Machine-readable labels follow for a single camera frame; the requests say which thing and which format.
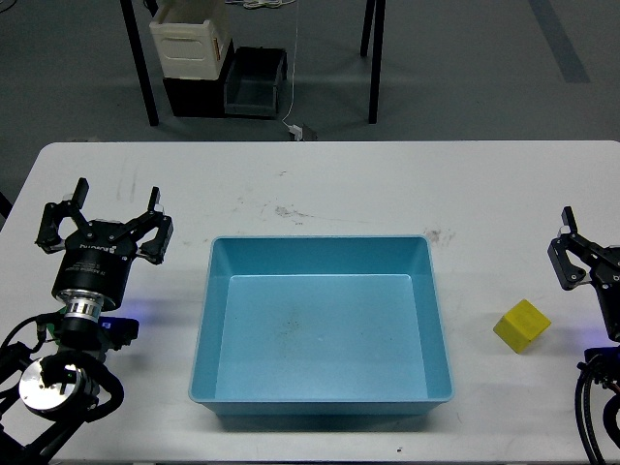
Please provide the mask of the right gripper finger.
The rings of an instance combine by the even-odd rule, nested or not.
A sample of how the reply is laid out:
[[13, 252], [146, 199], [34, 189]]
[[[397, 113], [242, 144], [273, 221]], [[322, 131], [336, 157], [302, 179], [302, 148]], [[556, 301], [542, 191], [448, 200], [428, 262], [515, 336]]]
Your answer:
[[[571, 291], [577, 286], [589, 282], [597, 291], [605, 290], [606, 283], [600, 276], [605, 263], [605, 251], [602, 246], [592, 242], [578, 233], [576, 220], [570, 206], [562, 210], [563, 226], [568, 230], [560, 230], [558, 236], [551, 240], [547, 255], [550, 258], [559, 284], [564, 291]], [[575, 265], [569, 254], [580, 259], [590, 267], [586, 272]]]

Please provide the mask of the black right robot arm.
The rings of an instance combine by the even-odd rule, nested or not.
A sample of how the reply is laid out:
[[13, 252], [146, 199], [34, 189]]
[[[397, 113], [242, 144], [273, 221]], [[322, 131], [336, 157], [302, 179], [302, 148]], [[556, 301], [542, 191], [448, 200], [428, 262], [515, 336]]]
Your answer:
[[563, 226], [547, 248], [547, 255], [561, 288], [571, 291], [591, 285], [597, 295], [605, 331], [613, 343], [588, 348], [577, 365], [574, 390], [577, 432], [591, 464], [604, 464], [592, 414], [592, 387], [610, 392], [602, 407], [602, 425], [614, 445], [619, 444], [619, 248], [603, 247], [581, 235], [573, 209], [562, 210]]

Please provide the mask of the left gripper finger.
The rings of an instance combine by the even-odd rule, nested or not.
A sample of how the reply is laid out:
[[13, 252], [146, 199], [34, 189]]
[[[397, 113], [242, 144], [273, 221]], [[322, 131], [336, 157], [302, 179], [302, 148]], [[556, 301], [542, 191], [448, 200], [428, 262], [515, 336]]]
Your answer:
[[90, 238], [90, 225], [83, 217], [81, 209], [88, 194], [89, 184], [86, 178], [77, 181], [74, 192], [67, 200], [59, 203], [48, 202], [43, 211], [39, 232], [35, 240], [45, 253], [52, 254], [64, 249], [65, 240], [59, 234], [62, 221], [71, 218], [77, 231], [85, 238]]
[[108, 244], [115, 253], [129, 261], [142, 258], [151, 264], [161, 264], [173, 232], [172, 218], [160, 205], [160, 189], [151, 190], [146, 211], [127, 223], [115, 225], [108, 234]]

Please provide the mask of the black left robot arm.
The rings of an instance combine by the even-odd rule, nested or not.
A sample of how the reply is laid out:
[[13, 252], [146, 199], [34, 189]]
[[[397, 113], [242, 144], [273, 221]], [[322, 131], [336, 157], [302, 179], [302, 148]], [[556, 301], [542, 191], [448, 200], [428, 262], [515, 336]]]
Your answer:
[[63, 255], [52, 296], [63, 307], [31, 318], [37, 342], [16, 342], [19, 324], [1, 344], [1, 379], [17, 379], [1, 392], [1, 410], [16, 402], [49, 427], [27, 445], [1, 434], [4, 464], [48, 464], [85, 423], [117, 410], [124, 399], [119, 379], [105, 366], [109, 350], [118, 351], [139, 334], [135, 319], [117, 318], [132, 263], [143, 258], [161, 264], [173, 232], [170, 216], [153, 188], [144, 213], [126, 222], [87, 220], [81, 209], [86, 179], [61, 202], [46, 204], [37, 245]]

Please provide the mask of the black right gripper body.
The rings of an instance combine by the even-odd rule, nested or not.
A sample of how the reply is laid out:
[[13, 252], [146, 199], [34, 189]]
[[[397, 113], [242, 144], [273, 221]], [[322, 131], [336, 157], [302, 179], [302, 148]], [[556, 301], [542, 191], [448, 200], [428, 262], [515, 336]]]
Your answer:
[[611, 341], [619, 341], [619, 248], [597, 247], [592, 252], [591, 284], [601, 307], [605, 329]]

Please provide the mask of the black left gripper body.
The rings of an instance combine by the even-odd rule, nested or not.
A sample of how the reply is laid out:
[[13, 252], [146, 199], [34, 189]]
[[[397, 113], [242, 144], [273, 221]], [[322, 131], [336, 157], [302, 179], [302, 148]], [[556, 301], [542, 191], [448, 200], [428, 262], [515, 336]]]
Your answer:
[[65, 300], [71, 292], [90, 292], [104, 299], [103, 310], [117, 309], [125, 293], [137, 241], [123, 235], [120, 222], [92, 220], [93, 236], [75, 231], [65, 239], [65, 253], [51, 294]]

